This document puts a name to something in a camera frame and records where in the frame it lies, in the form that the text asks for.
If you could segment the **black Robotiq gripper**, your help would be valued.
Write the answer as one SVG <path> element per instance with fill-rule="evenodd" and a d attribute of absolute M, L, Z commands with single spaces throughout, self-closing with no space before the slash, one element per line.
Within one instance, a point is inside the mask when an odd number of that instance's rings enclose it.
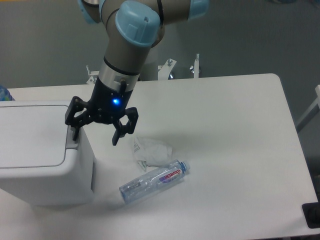
<path fill-rule="evenodd" d="M 97 79 L 90 100 L 72 97 L 65 113 L 65 124 L 72 130 L 73 141 L 78 139 L 80 129 L 92 122 L 113 124 L 113 146 L 126 134 L 134 133 L 139 118 L 138 110 L 136 107 L 127 108 L 133 91 L 127 90 L 127 81 L 123 78 L 116 81 L 115 86 L 116 89 L 113 89 Z M 127 116 L 126 124 L 121 122 L 124 116 Z"/>

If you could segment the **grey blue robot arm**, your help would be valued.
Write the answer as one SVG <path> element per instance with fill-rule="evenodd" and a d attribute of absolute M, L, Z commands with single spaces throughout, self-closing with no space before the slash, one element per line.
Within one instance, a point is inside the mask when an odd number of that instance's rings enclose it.
<path fill-rule="evenodd" d="M 112 143 L 132 134 L 138 111 L 128 107 L 150 50 L 164 36 L 165 25 L 204 16 L 207 0 L 80 0 L 88 23 L 103 24 L 108 45 L 88 101 L 74 96 L 65 123 L 76 141 L 83 126 L 93 122 L 113 125 Z"/>

